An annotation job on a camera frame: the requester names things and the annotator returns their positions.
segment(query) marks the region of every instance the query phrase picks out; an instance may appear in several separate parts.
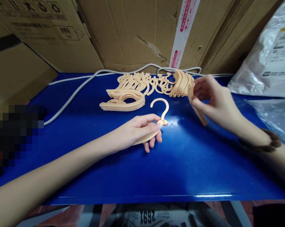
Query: pile of hangers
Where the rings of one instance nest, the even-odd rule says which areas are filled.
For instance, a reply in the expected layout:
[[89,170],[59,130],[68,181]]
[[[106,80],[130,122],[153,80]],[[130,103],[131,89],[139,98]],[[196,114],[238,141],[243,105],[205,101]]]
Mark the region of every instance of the pile of hangers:
[[[168,77],[158,74],[152,77],[149,73],[123,74],[117,78],[119,86],[113,90],[106,90],[108,95],[113,98],[108,102],[100,103],[103,110],[109,111],[132,111],[137,110],[145,104],[145,95],[149,96],[155,90],[160,94],[166,94],[170,97],[183,97],[188,95],[188,85],[193,83],[194,78],[184,73],[182,70],[176,70],[173,75],[175,82],[169,81]],[[133,103],[125,103],[127,98],[133,98]]]

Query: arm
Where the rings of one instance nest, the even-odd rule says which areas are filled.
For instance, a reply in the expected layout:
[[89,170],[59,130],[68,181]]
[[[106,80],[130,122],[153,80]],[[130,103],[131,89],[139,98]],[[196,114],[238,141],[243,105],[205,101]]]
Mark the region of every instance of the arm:
[[[191,105],[221,127],[232,132],[252,146],[265,146],[271,138],[256,125],[247,120],[236,107],[228,88],[222,87],[212,75],[195,80],[194,96]],[[260,152],[261,157],[285,181],[285,145],[275,152]]]
[[[0,187],[0,226],[14,226],[59,188],[100,159],[126,149],[143,136],[160,130],[151,121],[159,116],[137,116],[114,131]],[[156,135],[162,142],[161,131]],[[155,138],[150,140],[154,147]],[[149,143],[144,143],[149,151]]]

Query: brown hair tie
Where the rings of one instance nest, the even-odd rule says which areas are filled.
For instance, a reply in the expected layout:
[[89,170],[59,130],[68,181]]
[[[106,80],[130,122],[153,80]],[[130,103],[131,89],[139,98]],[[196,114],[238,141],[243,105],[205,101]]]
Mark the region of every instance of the brown hair tie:
[[276,151],[276,148],[281,147],[282,143],[281,143],[281,138],[279,136],[277,136],[274,132],[269,131],[267,129],[261,129],[261,130],[270,136],[270,138],[272,140],[270,145],[253,147],[253,146],[247,144],[246,142],[243,142],[242,140],[239,140],[239,142],[241,144],[243,144],[245,147],[251,148],[256,153],[259,153],[262,151],[271,153],[271,152]]

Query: left hand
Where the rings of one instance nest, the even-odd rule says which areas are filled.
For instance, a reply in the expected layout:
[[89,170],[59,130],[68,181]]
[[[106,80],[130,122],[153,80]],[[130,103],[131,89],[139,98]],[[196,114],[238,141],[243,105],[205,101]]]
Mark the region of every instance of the left hand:
[[[112,132],[109,132],[108,134],[104,135],[103,137],[101,137],[101,139],[107,141],[105,142],[105,145],[110,147],[109,150],[112,153],[124,150],[134,145],[142,137],[160,130],[162,125],[152,122],[159,121],[160,119],[161,118],[155,114],[136,116],[118,127],[117,129],[113,130]],[[158,142],[162,142],[161,131],[157,133],[156,139]],[[155,137],[153,137],[150,142],[145,142],[143,144],[145,147],[145,151],[149,153],[149,146],[153,148],[155,145]]]

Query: hanger hook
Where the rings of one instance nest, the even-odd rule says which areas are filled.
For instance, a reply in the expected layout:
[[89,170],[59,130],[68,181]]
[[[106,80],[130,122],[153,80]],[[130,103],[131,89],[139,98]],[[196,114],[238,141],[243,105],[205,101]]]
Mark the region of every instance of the hanger hook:
[[168,112],[169,110],[169,103],[168,101],[166,101],[165,99],[163,98],[157,98],[157,99],[154,99],[150,105],[151,108],[153,108],[153,104],[156,102],[156,101],[163,101],[165,103],[165,110],[164,112],[162,113],[161,115],[161,120],[159,120],[157,123],[160,123],[162,125],[166,124],[167,123],[167,120],[164,119],[166,113]]

